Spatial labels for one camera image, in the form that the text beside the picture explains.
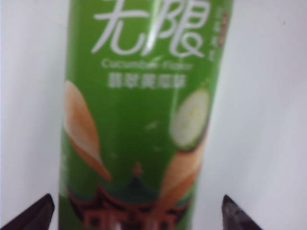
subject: green can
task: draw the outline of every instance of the green can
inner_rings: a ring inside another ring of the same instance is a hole
[[[71,0],[61,230],[189,230],[232,0]]]

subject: white background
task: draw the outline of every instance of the white background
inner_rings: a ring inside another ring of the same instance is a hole
[[[3,226],[46,193],[58,201],[68,1],[1,3]],[[222,229],[224,194],[266,230],[307,228],[306,22],[306,0],[236,1],[195,230]]]

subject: black pointed object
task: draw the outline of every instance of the black pointed object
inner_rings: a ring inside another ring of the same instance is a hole
[[[222,204],[223,230],[262,230],[229,196]]]
[[[50,194],[32,204],[1,230],[48,230],[54,211]]]

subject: cucumber slice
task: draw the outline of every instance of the cucumber slice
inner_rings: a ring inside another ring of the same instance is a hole
[[[209,113],[209,93],[198,89],[179,106],[170,127],[170,135],[181,150],[193,148],[199,141]]]

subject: brand logo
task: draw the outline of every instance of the brand logo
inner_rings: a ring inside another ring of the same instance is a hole
[[[130,55],[140,52],[142,56],[145,56],[153,49],[157,40],[170,38],[168,49],[172,55],[181,58],[191,55],[204,56],[200,51],[204,40],[197,29],[203,27],[207,22],[210,12],[210,3],[207,0],[163,0],[149,34],[139,33],[138,38],[129,49],[122,49],[119,46],[119,40],[124,36],[122,33],[124,20],[126,18],[149,18],[150,15],[147,11],[139,9],[123,10],[124,4],[125,0],[116,0],[112,12],[94,15],[95,20],[108,20],[108,22],[92,48],[92,53],[100,50],[110,39],[110,47],[116,54]],[[163,30],[166,22],[170,26]]]

